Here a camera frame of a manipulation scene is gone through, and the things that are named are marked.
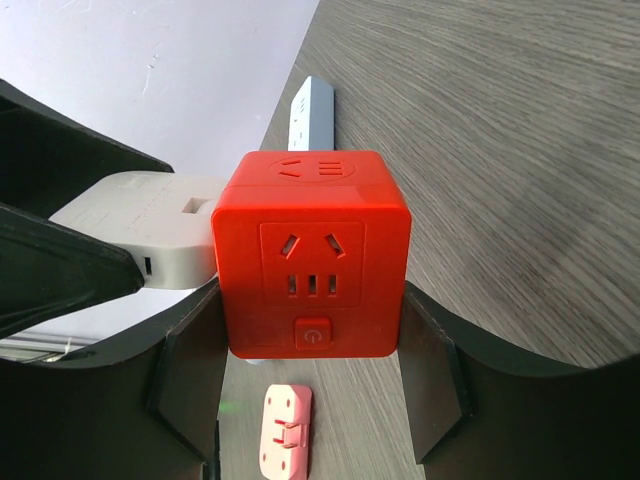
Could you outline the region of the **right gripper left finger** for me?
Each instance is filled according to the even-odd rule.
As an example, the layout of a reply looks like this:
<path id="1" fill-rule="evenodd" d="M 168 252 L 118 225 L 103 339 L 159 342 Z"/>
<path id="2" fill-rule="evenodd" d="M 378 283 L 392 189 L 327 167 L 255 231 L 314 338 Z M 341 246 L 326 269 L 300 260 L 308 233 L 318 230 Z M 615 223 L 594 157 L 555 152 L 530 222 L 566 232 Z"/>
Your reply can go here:
<path id="1" fill-rule="evenodd" d="M 58 361 L 3 361 L 1 475 L 216 479 L 224 373 L 216 281 Z"/>

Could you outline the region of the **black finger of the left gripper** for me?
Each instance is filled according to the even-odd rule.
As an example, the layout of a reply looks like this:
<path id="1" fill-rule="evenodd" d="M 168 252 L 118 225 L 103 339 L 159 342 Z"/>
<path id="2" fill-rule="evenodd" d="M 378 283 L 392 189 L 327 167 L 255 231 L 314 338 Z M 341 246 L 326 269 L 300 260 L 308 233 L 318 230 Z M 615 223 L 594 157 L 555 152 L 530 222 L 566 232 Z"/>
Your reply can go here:
<path id="1" fill-rule="evenodd" d="M 1 337 L 139 291 L 127 251 L 1 206 Z"/>

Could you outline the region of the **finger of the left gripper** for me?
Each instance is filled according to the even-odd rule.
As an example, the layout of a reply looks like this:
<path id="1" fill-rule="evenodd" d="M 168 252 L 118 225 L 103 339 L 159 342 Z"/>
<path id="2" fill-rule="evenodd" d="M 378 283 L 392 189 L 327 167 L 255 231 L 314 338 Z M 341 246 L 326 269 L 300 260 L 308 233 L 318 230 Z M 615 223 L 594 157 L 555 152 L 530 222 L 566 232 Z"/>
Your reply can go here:
<path id="1" fill-rule="evenodd" d="M 102 178 L 126 171 L 171 173 L 1 82 L 1 202 L 48 218 Z"/>

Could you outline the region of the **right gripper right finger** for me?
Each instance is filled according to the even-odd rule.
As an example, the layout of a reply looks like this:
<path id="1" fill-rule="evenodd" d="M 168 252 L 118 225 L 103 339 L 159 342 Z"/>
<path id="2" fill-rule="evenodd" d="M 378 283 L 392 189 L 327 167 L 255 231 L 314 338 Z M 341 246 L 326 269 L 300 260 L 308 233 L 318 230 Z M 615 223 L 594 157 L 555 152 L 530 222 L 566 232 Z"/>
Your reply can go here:
<path id="1" fill-rule="evenodd" d="M 512 344 L 416 287 L 398 345 L 416 462 L 429 479 L 635 479 L 639 358 L 597 368 Z"/>

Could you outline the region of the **pink plug adapter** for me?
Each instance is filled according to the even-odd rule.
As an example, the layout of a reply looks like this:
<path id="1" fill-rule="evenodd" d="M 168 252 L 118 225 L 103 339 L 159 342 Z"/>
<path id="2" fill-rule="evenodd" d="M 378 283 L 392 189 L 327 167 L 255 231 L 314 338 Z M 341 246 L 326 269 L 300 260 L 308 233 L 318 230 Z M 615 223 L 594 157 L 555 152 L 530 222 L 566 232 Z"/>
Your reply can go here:
<path id="1" fill-rule="evenodd" d="M 262 416 L 259 466 L 270 480 L 308 478 L 313 392 L 303 385 L 272 384 Z"/>

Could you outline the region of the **red pink cube socket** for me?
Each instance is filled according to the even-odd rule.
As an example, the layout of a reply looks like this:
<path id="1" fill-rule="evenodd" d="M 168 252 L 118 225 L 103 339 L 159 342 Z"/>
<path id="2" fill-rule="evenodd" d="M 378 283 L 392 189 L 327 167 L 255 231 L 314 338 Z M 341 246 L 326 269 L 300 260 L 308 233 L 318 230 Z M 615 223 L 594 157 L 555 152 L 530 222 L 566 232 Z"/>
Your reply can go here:
<path id="1" fill-rule="evenodd" d="M 380 154 L 251 152 L 211 221 L 235 356 L 396 350 L 411 214 Z"/>

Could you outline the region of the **light blue power strip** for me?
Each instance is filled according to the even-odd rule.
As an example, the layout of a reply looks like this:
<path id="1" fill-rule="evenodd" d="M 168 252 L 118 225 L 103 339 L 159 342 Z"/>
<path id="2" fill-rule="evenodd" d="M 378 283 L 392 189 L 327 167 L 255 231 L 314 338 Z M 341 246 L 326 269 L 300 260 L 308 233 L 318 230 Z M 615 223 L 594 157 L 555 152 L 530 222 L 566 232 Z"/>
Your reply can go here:
<path id="1" fill-rule="evenodd" d="M 307 77 L 291 101 L 288 150 L 333 150 L 334 105 L 333 87 L 318 77 Z"/>

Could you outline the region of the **cream white plug adapter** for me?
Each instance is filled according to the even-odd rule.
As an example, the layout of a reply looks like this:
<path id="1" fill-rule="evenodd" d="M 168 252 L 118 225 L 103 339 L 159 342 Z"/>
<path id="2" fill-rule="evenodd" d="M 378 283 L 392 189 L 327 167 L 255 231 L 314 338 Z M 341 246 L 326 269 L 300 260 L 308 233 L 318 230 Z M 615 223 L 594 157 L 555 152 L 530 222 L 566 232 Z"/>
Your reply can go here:
<path id="1" fill-rule="evenodd" d="M 148 288 L 197 288 L 216 275 L 213 210 L 227 181 L 129 171 L 109 175 L 49 219 L 128 251 Z"/>

